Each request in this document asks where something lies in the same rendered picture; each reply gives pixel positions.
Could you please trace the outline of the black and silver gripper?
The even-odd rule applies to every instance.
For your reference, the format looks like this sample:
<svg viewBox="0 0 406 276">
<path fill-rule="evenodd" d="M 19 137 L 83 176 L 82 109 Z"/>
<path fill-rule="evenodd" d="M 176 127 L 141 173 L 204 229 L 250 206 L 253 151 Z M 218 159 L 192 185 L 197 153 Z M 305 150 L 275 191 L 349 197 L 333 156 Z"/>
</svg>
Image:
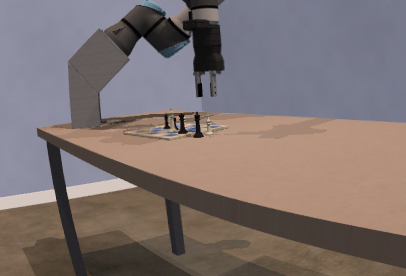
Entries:
<svg viewBox="0 0 406 276">
<path fill-rule="evenodd" d="M 202 8 L 189 11 L 189 20 L 183 21 L 183 29 L 191 30 L 195 57 L 193 61 L 196 97 L 203 97 L 201 75 L 210 72 L 211 97 L 217 96 L 216 74 L 224 69 L 221 55 L 221 34 L 219 13 L 216 8 Z M 193 19 L 192 19 L 193 15 Z M 207 20 L 205 20 L 207 19 Z M 209 24 L 210 20 L 210 24 Z"/>
</svg>

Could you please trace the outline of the white bishop chess piece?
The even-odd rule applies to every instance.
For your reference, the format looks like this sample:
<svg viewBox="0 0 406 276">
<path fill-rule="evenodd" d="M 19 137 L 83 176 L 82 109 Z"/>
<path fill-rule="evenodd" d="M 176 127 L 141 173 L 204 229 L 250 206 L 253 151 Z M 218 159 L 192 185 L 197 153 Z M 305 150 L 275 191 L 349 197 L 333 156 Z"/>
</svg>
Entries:
<svg viewBox="0 0 406 276">
<path fill-rule="evenodd" d="M 211 127 L 210 127 L 210 119 L 208 118 L 207 121 L 207 132 L 205 133 L 205 135 L 213 135 L 213 132 L 211 131 Z"/>
</svg>

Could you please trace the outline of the blue and cream chessboard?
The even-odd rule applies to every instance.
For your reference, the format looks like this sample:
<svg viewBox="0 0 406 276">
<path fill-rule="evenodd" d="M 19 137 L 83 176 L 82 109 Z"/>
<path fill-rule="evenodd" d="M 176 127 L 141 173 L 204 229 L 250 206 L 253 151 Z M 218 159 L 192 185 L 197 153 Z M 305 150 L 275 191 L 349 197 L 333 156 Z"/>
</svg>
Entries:
<svg viewBox="0 0 406 276">
<path fill-rule="evenodd" d="M 162 140 L 174 140 L 174 139 L 194 136 L 196 133 L 196 124 L 186 123 L 186 126 L 188 127 L 188 128 L 185 128 L 188 131 L 188 133 L 186 133 L 186 134 L 178 134 L 178 132 L 180 130 L 180 123 L 176 123 L 176 126 L 178 128 L 178 130 L 177 130 L 178 132 L 176 132 L 176 133 L 168 133 L 169 129 L 163 129 L 164 126 L 165 125 L 158 126 L 158 127 L 152 127 L 152 128 L 146 128 L 146 129 L 140 129 L 140 131 L 134 130 L 134 131 L 129 131 L 129 132 L 123 132 L 123 134 L 131 135 L 131 136 L 146 137 L 146 138 L 162 139 Z M 210 125 L 210 127 L 211 127 L 212 132 L 229 128 L 229 126 L 223 126 L 223 125 Z M 206 133 L 207 125 L 200 124 L 200 129 L 201 129 L 202 134 Z"/>
</svg>

